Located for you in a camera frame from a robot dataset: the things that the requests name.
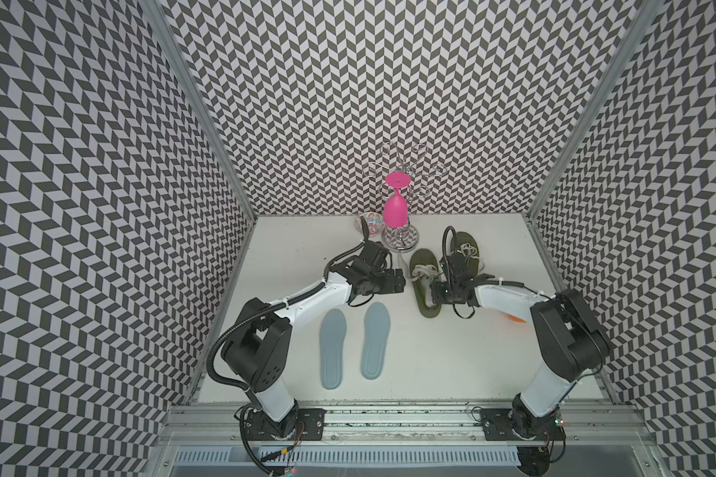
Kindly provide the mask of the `orange plastic bowl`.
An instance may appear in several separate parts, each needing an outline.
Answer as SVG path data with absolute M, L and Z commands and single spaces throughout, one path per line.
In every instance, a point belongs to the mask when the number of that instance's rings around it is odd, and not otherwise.
M 518 318 L 518 317 L 515 317 L 515 316 L 513 316 L 513 315 L 510 315 L 510 314 L 505 314 L 505 317 L 508 318 L 509 320 L 513 321 L 513 322 L 516 322 L 516 323 L 520 323 L 520 324 L 526 324 L 526 323 L 527 323 L 525 320 L 523 320 L 523 319 L 521 319 L 521 318 Z

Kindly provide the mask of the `olive green shoe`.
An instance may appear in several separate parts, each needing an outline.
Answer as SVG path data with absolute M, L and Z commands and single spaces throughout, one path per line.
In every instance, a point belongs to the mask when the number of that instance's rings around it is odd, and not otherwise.
M 472 276 L 481 273 L 483 267 L 479 257 L 479 245 L 471 234 L 456 232 L 455 238 L 451 241 L 451 252 L 463 260 L 465 268 Z
M 428 319 L 438 317 L 441 306 L 433 298 L 432 283 L 441 270 L 435 255 L 426 248 L 416 250 L 409 269 L 419 312 Z

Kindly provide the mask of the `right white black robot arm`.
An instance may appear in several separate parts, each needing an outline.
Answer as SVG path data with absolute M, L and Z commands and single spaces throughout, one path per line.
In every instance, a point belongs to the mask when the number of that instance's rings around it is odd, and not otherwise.
M 586 377 L 602 371 L 613 345 L 581 292 L 565 289 L 553 295 L 513 280 L 479 274 L 461 235 L 443 232 L 443 276 L 431 283 L 433 300 L 451 307 L 488 308 L 533 326 L 543 363 L 530 384 L 512 400 L 506 413 L 510 433 L 520 440 L 551 436 L 560 427 L 560 405 Z

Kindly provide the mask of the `pink plastic wine glass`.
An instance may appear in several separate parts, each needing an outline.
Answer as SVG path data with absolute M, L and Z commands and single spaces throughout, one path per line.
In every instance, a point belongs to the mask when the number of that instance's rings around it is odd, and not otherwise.
M 386 184 L 393 189 L 394 195 L 390 197 L 384 207 L 383 219 L 387 228 L 402 228 L 409 222 L 409 207 L 401 191 L 411 184 L 411 178 L 404 172 L 393 172 L 386 176 Z

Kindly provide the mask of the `clear glass holder stand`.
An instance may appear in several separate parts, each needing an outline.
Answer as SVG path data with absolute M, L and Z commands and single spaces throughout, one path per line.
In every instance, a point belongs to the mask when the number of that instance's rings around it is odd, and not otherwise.
M 440 248 L 440 240 L 449 218 L 437 212 L 439 198 L 445 194 L 443 180 L 446 165 L 435 162 L 429 147 L 421 143 L 403 144 L 384 139 L 370 152 L 361 166 L 361 180 L 365 193 L 364 209 L 382 215 L 386 201 L 394 191 L 386 184 L 386 176 L 404 172 L 411 184 L 401 191 L 409 207 L 409 222 L 402 228 L 387 228 L 379 239 L 392 252 L 413 254 L 419 248 Z

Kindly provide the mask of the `colourful patterned small bowl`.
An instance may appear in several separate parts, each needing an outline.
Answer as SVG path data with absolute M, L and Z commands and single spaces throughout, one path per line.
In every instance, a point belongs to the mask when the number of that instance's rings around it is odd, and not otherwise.
M 382 215 L 376 212 L 360 214 L 354 220 L 354 226 L 359 234 L 368 235 L 369 238 L 380 236 L 385 229 Z

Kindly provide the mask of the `grey-blue insole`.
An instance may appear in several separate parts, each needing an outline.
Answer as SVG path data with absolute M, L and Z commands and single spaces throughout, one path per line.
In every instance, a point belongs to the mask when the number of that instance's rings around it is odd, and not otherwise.
M 337 389 L 343 378 L 343 346 L 347 321 L 339 309 L 324 316 L 319 329 L 320 381 L 328 391 Z
M 378 379 L 384 369 L 391 316 L 380 302 L 369 306 L 364 317 L 364 343 L 361 356 L 361 374 L 366 380 Z

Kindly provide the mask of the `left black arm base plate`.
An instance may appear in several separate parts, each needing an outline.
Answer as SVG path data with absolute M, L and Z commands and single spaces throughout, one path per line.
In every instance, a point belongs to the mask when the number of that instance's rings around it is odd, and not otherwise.
M 274 421 L 263 411 L 248 411 L 242 435 L 254 441 L 321 441 L 325 409 L 294 407 L 281 421 Z

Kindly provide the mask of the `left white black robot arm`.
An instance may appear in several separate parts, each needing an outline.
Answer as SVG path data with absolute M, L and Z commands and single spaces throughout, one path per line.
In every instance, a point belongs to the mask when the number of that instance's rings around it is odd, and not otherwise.
M 273 302 L 249 300 L 210 348 L 208 377 L 243 391 L 266 435 L 290 437 L 300 411 L 282 380 L 292 332 L 358 297 L 403 292 L 405 277 L 389 254 L 383 244 L 366 238 L 332 258 L 322 279 L 306 289 Z

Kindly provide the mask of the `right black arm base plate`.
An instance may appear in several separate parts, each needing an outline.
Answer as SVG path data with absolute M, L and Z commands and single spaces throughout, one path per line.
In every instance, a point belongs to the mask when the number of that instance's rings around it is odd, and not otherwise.
M 558 411 L 535 417 L 527 409 L 481 409 L 479 415 L 488 441 L 551 442 L 567 438 Z

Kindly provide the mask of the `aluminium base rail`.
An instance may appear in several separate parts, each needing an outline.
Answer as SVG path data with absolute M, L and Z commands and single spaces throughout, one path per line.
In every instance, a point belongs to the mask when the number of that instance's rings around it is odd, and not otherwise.
M 521 445 L 488 441 L 481 409 L 506 409 L 504 401 L 485 403 L 305 403 L 325 409 L 321 441 L 306 444 L 354 445 Z M 241 429 L 238 405 L 191 405 L 169 411 L 157 437 L 159 445 L 237 444 Z M 566 439 L 558 445 L 653 445 L 656 440 L 642 416 L 628 405 L 570 401 L 560 411 Z

